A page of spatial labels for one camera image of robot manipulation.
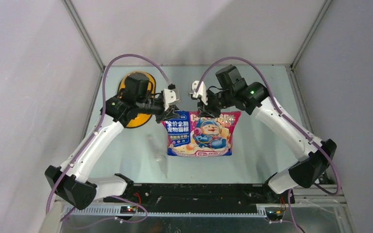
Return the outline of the pink blue pet food bag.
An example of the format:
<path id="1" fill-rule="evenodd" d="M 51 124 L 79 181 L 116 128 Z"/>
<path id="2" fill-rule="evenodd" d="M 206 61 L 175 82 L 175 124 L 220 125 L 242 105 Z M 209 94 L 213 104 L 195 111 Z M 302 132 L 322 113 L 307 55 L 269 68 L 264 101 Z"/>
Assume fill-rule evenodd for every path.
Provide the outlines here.
<path id="1" fill-rule="evenodd" d="M 219 157 L 232 155 L 233 132 L 241 112 L 222 112 L 218 118 L 177 111 L 179 118 L 163 121 L 168 134 L 167 155 Z"/>

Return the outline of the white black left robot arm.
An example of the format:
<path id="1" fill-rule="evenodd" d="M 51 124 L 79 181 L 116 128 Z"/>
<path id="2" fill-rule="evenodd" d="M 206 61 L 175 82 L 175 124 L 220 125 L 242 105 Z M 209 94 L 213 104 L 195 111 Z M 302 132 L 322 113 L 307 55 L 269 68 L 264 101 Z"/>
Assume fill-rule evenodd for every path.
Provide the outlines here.
<path id="1" fill-rule="evenodd" d="M 149 90 L 153 82 L 144 72 L 132 72 L 122 83 L 124 87 L 103 100 L 98 123 L 73 154 L 59 166 L 49 166 L 45 176 L 53 192 L 78 210 L 93 201 L 116 196 L 129 202 L 134 189 L 130 180 L 116 174 L 108 178 L 90 179 L 89 175 L 112 140 L 139 114 L 154 115 L 156 122 L 175 118 L 179 93 L 174 84 L 159 93 Z"/>

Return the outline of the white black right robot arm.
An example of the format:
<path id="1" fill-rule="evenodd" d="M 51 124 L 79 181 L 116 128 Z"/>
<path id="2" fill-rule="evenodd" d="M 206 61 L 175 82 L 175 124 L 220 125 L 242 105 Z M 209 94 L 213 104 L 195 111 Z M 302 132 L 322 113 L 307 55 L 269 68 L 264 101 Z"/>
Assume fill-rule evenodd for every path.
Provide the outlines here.
<path id="1" fill-rule="evenodd" d="M 213 93 L 203 80 L 191 85 L 191 97 L 197 99 L 201 116 L 216 118 L 220 111 L 236 107 L 261 121 L 280 137 L 294 154 L 297 162 L 265 181 L 263 197 L 275 203 L 283 193 L 297 186 L 310 188 L 330 166 L 329 159 L 337 149 L 336 143 L 323 141 L 296 122 L 259 82 L 247 84 L 238 68 L 226 66 L 216 72 L 221 89 Z"/>

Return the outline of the clear plastic scoop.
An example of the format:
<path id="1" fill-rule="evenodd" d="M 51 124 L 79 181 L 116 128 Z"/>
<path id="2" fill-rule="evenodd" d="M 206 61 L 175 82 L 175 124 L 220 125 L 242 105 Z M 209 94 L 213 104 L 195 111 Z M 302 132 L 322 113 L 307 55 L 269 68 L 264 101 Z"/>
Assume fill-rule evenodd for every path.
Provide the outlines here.
<path id="1" fill-rule="evenodd" d="M 153 159 L 158 164 L 163 176 L 167 179 L 168 178 L 167 155 L 164 153 L 163 150 L 158 148 L 151 134 L 147 135 L 147 142 L 148 142 L 148 148 L 150 149 Z"/>

